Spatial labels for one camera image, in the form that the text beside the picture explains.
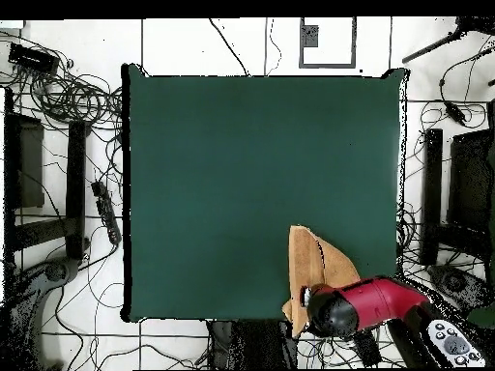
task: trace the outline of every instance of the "black border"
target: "black border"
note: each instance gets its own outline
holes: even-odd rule
[[[122,240],[124,246],[124,302],[120,312],[121,318],[126,323],[133,323],[131,314],[131,79],[129,77],[129,64],[123,64],[122,76],[122,161],[123,161],[123,186],[122,186]]]

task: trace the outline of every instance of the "tan cloth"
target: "tan cloth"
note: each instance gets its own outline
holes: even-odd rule
[[[307,322],[306,309],[301,307],[300,303],[303,286],[325,283],[338,288],[358,280],[360,277],[356,268],[341,251],[318,238],[304,226],[291,226],[289,232],[291,300],[282,306],[282,311],[292,322],[292,336],[297,337]]]

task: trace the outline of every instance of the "white floor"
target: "white floor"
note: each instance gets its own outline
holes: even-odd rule
[[[299,69],[299,24],[298,18],[268,18],[267,63],[265,67],[265,24],[263,18],[214,19],[219,30],[232,44],[234,51],[252,75],[367,75],[381,76],[389,68],[403,67],[401,59],[423,46],[433,43],[452,31],[454,17],[358,17],[357,65],[353,70],[309,70]],[[74,74],[92,74],[103,78],[113,91],[121,85],[120,67],[123,63],[142,64],[149,74],[209,74],[237,75],[243,71],[227,49],[220,36],[208,19],[148,19],[144,20],[62,20],[62,21],[28,21],[21,32],[22,37],[36,43],[60,50],[72,59]],[[420,136],[421,113],[425,104],[440,98],[438,83],[444,71],[453,63],[476,54],[487,36],[471,33],[461,41],[451,43],[411,62],[407,68],[412,73],[407,91],[407,130],[408,155],[414,150]],[[10,71],[7,63],[6,43],[0,43],[0,71]],[[495,98],[495,87],[488,88],[487,82],[495,78],[495,71],[490,68],[495,62],[494,55],[482,57],[474,65],[471,75],[468,101],[490,101]],[[446,77],[444,93],[448,100],[464,101],[468,74],[471,64],[453,69]],[[102,84],[98,79],[88,81]],[[28,108],[32,106],[29,96],[23,96],[23,113],[31,115]],[[432,102],[427,108],[442,108],[439,102]],[[437,111],[430,111],[424,121],[435,121]],[[474,116],[472,123],[479,124]],[[445,156],[449,155],[450,136],[466,132],[468,129],[446,119],[439,124],[444,129]],[[109,131],[99,132],[103,139],[113,136]],[[57,131],[47,130],[44,141],[44,163],[59,162],[65,169],[67,161],[56,155],[67,151],[67,140]],[[101,173],[98,166],[106,169],[108,160],[104,152],[105,144],[96,135],[88,139],[87,178],[92,181]],[[119,156],[115,162],[121,164]],[[421,168],[415,158],[407,161],[406,174]],[[406,182],[405,199],[415,210],[421,205],[422,172],[418,172]],[[445,178],[449,177],[449,163],[445,162]],[[44,168],[44,184],[50,192],[61,214],[65,214],[65,174],[57,166]],[[115,192],[114,200],[120,205]],[[88,235],[101,226],[91,189],[87,190],[86,231]],[[121,214],[121,207],[116,207]],[[48,201],[42,210],[23,210],[18,223],[43,219],[55,213]],[[45,243],[18,252],[16,263],[27,268],[46,257],[62,241]],[[104,256],[111,248],[104,229],[95,232],[92,239],[91,260]],[[140,324],[126,324],[120,318],[123,286],[123,250],[122,248],[109,258],[104,265],[97,264],[77,277],[66,288],[61,304],[61,320],[70,328],[82,334],[84,348],[73,365],[73,369],[94,370],[95,365],[88,359],[90,349],[94,350],[92,341],[98,337],[98,365],[102,370],[136,370],[165,369],[175,363],[174,360],[161,357],[153,349],[139,346],[152,345],[159,351],[177,358],[197,359],[205,350],[207,330],[202,322],[174,320],[146,320]],[[108,306],[100,305],[97,310],[97,298]],[[44,310],[44,349],[49,358],[62,358],[67,364],[73,359],[80,346],[77,337],[66,332],[53,317],[54,308],[60,299],[60,290],[49,297]],[[385,328],[381,328],[380,339],[387,340]],[[114,353],[133,353],[109,357]],[[345,349],[337,349],[348,356]],[[399,356],[393,346],[383,350],[384,357],[398,360]],[[332,362],[339,361],[335,356]],[[299,365],[306,368],[307,359],[300,357]],[[383,366],[390,367],[388,362]]]

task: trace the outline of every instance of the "green mat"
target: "green mat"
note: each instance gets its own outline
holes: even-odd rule
[[[129,319],[283,318],[291,224],[361,277],[394,275],[404,73],[147,77],[124,66]]]

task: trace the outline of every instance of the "white controller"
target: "white controller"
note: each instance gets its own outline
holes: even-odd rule
[[[431,342],[456,367],[484,367],[485,361],[453,324],[445,320],[433,320],[428,326]]]

